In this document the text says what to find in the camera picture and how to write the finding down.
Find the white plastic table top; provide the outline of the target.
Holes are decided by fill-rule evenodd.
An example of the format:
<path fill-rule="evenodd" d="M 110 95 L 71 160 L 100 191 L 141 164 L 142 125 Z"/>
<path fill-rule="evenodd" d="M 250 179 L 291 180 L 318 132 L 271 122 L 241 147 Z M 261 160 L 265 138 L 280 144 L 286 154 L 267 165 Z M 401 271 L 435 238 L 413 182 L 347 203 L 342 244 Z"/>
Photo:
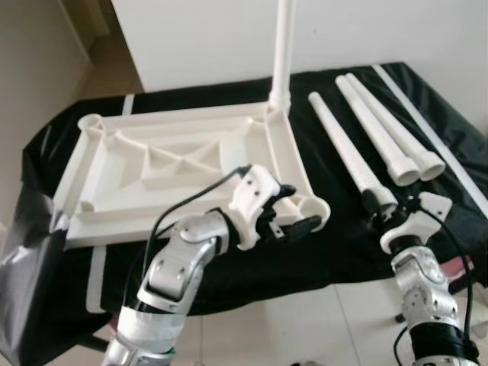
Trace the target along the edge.
<path fill-rule="evenodd" d="M 264 166 L 279 184 L 297 189 L 273 207 L 279 226 L 331 215 L 311 188 L 288 119 L 266 102 L 105 117 L 104 126 L 104 146 L 125 161 L 118 169 L 122 181 L 95 212 L 80 212 L 84 174 L 95 157 L 90 142 L 100 140 L 81 118 L 81 135 L 53 196 L 56 209 L 69 216 L 71 248 L 144 241 L 154 223 L 168 226 L 224 210 L 240 182 L 233 173 L 240 166 Z"/>

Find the black table cover sheet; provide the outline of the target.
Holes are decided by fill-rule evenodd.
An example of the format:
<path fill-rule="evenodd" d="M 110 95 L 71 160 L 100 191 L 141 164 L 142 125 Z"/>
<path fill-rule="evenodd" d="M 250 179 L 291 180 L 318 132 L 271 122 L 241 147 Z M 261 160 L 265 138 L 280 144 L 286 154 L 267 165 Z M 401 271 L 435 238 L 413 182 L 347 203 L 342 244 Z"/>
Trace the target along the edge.
<path fill-rule="evenodd" d="M 419 113 L 479 191 L 488 188 L 488 145 L 453 105 L 407 63 L 381 64 L 391 80 L 415 105 Z M 381 251 L 379 234 L 366 224 L 366 210 L 353 198 L 352 179 L 308 104 L 309 93 L 319 93 L 345 128 L 355 117 L 334 85 L 339 74 L 353 73 L 378 100 L 419 140 L 430 146 L 428 137 L 412 122 L 410 114 L 395 98 L 372 66 L 327 69 L 293 74 L 293 97 L 289 120 L 297 149 L 307 169 L 308 181 L 319 197 L 337 212 L 318 233 L 302 241 L 279 246 L 258 246 L 247 252 L 231 249 L 207 265 L 206 274 L 191 315 L 210 315 L 236 310 L 259 300 L 270 300 L 332 284 L 351 284 L 393 277 L 390 255 Z M 133 97 L 132 113 L 177 111 L 184 108 L 219 107 L 225 104 L 259 102 L 268 97 L 269 78 L 231 82 Z M 51 198 L 69 164 L 81 135 L 78 120 L 88 114 L 104 117 L 122 115 L 122 95 L 89 98 L 73 102 L 36 133 L 22 150 L 21 189 L 7 243 L 0 252 L 0 357 L 14 366 L 44 366 L 63 355 L 81 339 L 107 325 L 122 306 L 128 289 L 135 299 L 142 279 L 144 240 L 111 245 L 102 269 L 100 305 L 106 313 L 89 313 L 86 308 L 88 276 L 94 249 L 67 249 L 63 233 L 49 233 L 53 209 Z M 351 140 L 371 147 L 363 132 L 348 131 Z M 454 206 L 446 223 L 474 259 L 475 280 L 486 285 L 487 217 L 479 210 L 467 189 L 445 171 L 433 181 L 418 186 L 391 188 L 397 195 L 430 191 L 449 197 Z"/>

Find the pink plastic object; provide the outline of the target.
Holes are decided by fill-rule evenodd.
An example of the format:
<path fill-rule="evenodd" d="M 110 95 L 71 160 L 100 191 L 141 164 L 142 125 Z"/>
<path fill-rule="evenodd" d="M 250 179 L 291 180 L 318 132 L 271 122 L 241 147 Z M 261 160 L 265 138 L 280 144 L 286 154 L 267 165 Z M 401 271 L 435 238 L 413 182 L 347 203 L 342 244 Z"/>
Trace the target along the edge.
<path fill-rule="evenodd" d="M 464 269 L 464 259 L 461 257 L 454 257 L 448 262 L 441 264 L 441 269 L 446 278 L 449 279 L 449 292 L 452 295 L 457 295 L 467 289 L 467 272 Z"/>

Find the white tape strip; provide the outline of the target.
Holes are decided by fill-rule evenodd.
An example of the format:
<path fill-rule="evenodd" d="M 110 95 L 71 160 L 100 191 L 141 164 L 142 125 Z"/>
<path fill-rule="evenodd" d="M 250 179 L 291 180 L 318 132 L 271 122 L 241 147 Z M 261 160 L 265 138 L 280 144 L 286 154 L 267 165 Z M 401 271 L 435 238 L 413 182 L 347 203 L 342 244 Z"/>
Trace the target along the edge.
<path fill-rule="evenodd" d="M 87 128 L 95 128 L 100 134 L 98 142 L 90 142 L 95 148 L 95 157 L 88 164 L 88 173 L 84 174 L 85 187 L 78 200 L 78 209 L 81 213 L 95 212 L 101 208 L 101 200 L 107 198 L 108 193 L 116 191 L 122 181 L 123 173 L 118 169 L 124 168 L 123 158 L 112 156 L 104 146 L 107 140 L 107 128 L 104 126 L 104 115 L 94 113 L 84 117 Z M 85 307 L 88 313 L 105 313 L 102 306 L 102 293 L 104 293 L 104 272 L 107 267 L 108 242 L 93 247 L 91 264 L 88 267 L 88 283 L 86 288 Z"/>
<path fill-rule="evenodd" d="M 394 82 L 393 78 L 390 77 L 390 74 L 387 73 L 386 69 L 383 68 L 380 64 L 373 64 L 373 69 L 376 71 L 377 75 L 380 76 L 380 79 L 384 81 L 384 84 L 387 84 L 387 87 L 393 92 L 395 98 L 401 102 L 401 105 L 404 106 L 408 115 L 414 119 L 415 123 L 419 127 L 419 129 L 424 132 L 426 137 L 432 145 L 436 148 L 437 153 L 445 161 L 447 167 L 452 171 L 454 176 L 460 182 L 461 186 L 466 189 L 468 196 L 473 199 L 473 202 L 478 206 L 478 209 L 481 210 L 481 213 L 488 217 L 488 200 L 486 199 L 485 194 L 478 188 L 477 184 L 475 184 L 474 180 L 468 175 L 467 170 L 463 167 L 462 164 L 457 160 L 454 153 L 443 143 L 443 140 L 440 139 L 438 133 L 432 129 L 432 126 L 429 125 L 428 119 L 419 112 L 419 109 L 415 107 L 413 102 L 404 91 L 398 86 L 397 83 Z"/>

